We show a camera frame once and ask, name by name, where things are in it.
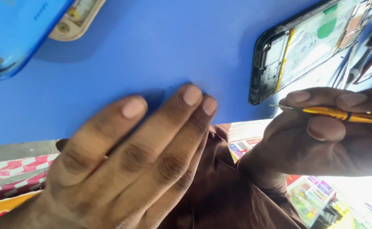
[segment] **yellow screwdriver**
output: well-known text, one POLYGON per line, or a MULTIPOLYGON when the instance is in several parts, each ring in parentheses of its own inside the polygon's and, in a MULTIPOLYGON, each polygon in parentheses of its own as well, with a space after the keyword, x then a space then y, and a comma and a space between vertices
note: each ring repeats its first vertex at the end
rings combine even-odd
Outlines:
POLYGON ((329 116, 338 120, 347 121, 347 122, 358 122, 358 123, 372 123, 372 114, 370 112, 366 113, 357 113, 357 112, 348 112, 338 108, 322 107, 322 106, 310 106, 305 108, 296 108, 289 106, 281 106, 270 104, 273 107, 285 108, 303 111, 315 115, 324 115, 329 116))

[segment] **fingernail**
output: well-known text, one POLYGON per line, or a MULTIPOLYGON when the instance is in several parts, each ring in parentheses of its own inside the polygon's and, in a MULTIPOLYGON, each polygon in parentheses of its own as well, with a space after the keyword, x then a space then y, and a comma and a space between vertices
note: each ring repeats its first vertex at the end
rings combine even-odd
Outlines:
POLYGON ((211 116, 217 109, 217 101, 211 97, 208 97, 203 102, 203 111, 208 116, 211 116))
POLYGON ((306 100, 311 98, 311 94, 307 91, 294 91, 289 93, 288 95, 292 96, 292 98, 297 103, 305 102, 306 100))
POLYGON ((279 101, 279 104, 283 104, 283 105, 285 105, 285 104, 286 104, 286 98, 281 99, 281 100, 279 101))
POLYGON ((321 138, 321 137, 318 137, 319 133, 317 132, 314 132, 311 128, 307 127, 306 128, 306 132, 314 139, 318 140, 318 141, 326 141, 325 138, 321 138))
POLYGON ((122 115, 127 119, 134 118, 144 112, 146 102, 142 98, 132 98, 122 108, 122 115))
POLYGON ((317 117, 312 118, 308 122, 308 127, 306 128, 307 133, 314 139, 318 141, 326 141, 326 128, 329 128, 328 117, 317 117))
POLYGON ((341 100, 347 106, 355 106, 360 104, 368 99, 366 95, 360 93, 351 93, 346 95, 341 95, 337 99, 341 100))
POLYGON ((189 105, 194 106, 201 97, 200 89, 195 85, 188 85, 183 94, 183 100, 189 105))

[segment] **knuckle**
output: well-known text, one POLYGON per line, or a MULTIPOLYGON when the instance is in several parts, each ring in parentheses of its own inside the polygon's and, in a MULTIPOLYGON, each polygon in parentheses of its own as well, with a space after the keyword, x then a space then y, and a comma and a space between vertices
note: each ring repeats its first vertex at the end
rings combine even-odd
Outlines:
POLYGON ((122 119, 119 114, 120 112, 111 112, 94 119, 92 123, 96 133, 107 138, 115 139, 119 135, 119 128, 117 126, 122 125, 122 119))
POLYGON ((159 185, 167 185, 182 176, 187 168, 188 163, 183 159, 179 159, 175 156, 163 158, 157 168, 157 183, 159 185))
POLYGON ((129 144, 124 150, 120 169, 125 173, 136 173, 152 165, 154 156, 152 150, 138 144, 129 144))
POLYGON ((63 153, 61 153, 60 159, 64 167, 70 173, 84 171, 95 163, 93 159, 85 157, 82 153, 79 153, 75 147, 64 150, 63 153))
POLYGON ((208 123, 206 124, 201 119, 195 117, 192 117, 187 125, 193 130, 193 132, 198 133, 199 135, 206 133, 208 127, 208 123))
POLYGON ((162 112, 163 119, 168 122, 171 126, 177 126, 179 123, 182 123, 184 115, 183 112, 179 112, 174 109, 164 109, 162 112))
POLYGON ((190 187, 193 182, 194 173, 191 171, 186 171, 186 173, 176 182, 174 188, 177 191, 184 191, 190 187))

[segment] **red and white checkered fabric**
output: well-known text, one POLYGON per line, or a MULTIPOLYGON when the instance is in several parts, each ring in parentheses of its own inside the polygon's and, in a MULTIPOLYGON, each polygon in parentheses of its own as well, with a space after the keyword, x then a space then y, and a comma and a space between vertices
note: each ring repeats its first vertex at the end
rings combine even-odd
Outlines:
POLYGON ((0 180, 25 172, 49 167, 57 156, 58 154, 50 154, 12 161, 2 161, 0 162, 0 180))
POLYGON ((0 186, 0 200, 43 189, 46 175, 47 173, 42 173, 29 179, 0 186))
MULTIPOLYGON (((12 161, 2 161, 0 162, 0 180, 37 169, 50 167, 58 155, 59 154, 50 154, 12 161)), ((0 200, 44 188, 46 174, 47 173, 42 173, 32 178, 0 186, 0 200)))
POLYGON ((229 142, 264 136, 265 128, 272 119, 232 123, 228 132, 229 142))

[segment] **checkered cloth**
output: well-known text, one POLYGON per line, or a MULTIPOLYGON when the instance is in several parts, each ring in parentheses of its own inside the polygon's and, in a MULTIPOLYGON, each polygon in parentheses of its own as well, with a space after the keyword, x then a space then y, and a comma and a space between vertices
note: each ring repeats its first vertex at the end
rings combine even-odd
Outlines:
MULTIPOLYGON (((0 162, 0 180, 37 169, 48 168, 59 154, 50 154, 0 162)), ((0 186, 0 200, 44 188, 46 172, 14 183, 0 186)))

